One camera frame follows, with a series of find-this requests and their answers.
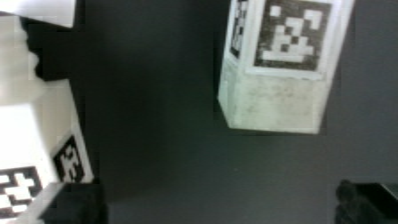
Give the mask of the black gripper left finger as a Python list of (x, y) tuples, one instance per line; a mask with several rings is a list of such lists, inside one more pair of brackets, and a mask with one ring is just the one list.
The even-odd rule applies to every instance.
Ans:
[(108, 224), (103, 186), (67, 183), (39, 218), (44, 224)]

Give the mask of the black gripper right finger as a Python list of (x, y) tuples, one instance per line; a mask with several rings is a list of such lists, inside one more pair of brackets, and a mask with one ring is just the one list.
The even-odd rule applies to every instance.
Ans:
[(398, 184), (339, 182), (334, 224), (398, 224)]

